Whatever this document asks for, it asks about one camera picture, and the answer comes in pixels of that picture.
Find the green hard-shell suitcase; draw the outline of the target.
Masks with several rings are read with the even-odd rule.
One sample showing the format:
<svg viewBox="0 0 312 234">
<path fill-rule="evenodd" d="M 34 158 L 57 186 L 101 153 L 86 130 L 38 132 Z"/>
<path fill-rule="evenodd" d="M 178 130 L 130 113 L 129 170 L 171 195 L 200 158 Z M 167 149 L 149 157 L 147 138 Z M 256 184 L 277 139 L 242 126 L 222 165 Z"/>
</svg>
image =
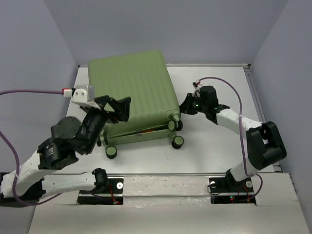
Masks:
<svg viewBox="0 0 312 234">
<path fill-rule="evenodd" d="M 109 159 L 117 156 L 122 144 L 169 138 L 173 148 L 183 146 L 184 138 L 177 135 L 183 128 L 179 103 L 160 50 L 98 58 L 87 68 L 96 97 L 131 98 L 129 120 L 105 124 L 98 140 Z M 146 129 L 156 131 L 136 134 Z"/>
</svg>

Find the orange cloth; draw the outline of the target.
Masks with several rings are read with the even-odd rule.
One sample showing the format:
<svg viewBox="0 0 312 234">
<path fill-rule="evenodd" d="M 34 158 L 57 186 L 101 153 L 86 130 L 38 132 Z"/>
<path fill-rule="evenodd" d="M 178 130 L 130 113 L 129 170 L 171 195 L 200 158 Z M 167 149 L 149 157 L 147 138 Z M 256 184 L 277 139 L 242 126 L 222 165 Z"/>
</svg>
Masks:
<svg viewBox="0 0 312 234">
<path fill-rule="evenodd" d="M 146 129 L 146 130 L 141 130 L 137 131 L 136 134 L 143 134 L 143 133 L 150 133 L 156 131 L 155 129 Z"/>
</svg>

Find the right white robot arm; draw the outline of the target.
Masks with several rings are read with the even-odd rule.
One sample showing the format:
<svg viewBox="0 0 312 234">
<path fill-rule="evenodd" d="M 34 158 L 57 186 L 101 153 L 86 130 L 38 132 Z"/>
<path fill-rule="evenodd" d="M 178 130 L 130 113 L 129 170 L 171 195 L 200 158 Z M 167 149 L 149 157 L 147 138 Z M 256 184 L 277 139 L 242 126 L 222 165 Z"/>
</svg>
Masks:
<svg viewBox="0 0 312 234">
<path fill-rule="evenodd" d="M 188 93 L 180 105 L 180 112 L 188 115 L 203 113 L 212 123 L 238 134 L 243 160 L 230 168 L 225 176 L 215 183 L 215 188 L 236 191 L 244 180 L 287 156 L 287 151 L 277 125 L 259 122 L 236 113 L 229 106 L 220 104 L 213 86 L 202 86 L 193 94 Z"/>
</svg>

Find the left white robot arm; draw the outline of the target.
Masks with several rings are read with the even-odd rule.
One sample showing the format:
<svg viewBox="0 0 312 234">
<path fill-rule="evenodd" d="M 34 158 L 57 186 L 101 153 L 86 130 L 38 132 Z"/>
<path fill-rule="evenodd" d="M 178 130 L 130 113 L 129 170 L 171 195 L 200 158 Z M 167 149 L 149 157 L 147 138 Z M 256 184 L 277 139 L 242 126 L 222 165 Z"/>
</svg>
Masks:
<svg viewBox="0 0 312 234">
<path fill-rule="evenodd" d="M 78 162 L 77 154 L 89 155 L 109 122 L 127 122 L 131 98 L 115 100 L 110 96 L 78 97 L 71 102 L 85 113 L 83 121 L 68 116 L 51 127 L 51 136 L 41 143 L 32 156 L 10 173 L 1 174 L 0 202 L 11 206 L 37 205 L 42 198 L 85 190 L 102 193 L 109 186 L 102 168 L 76 175 L 55 172 Z"/>
</svg>

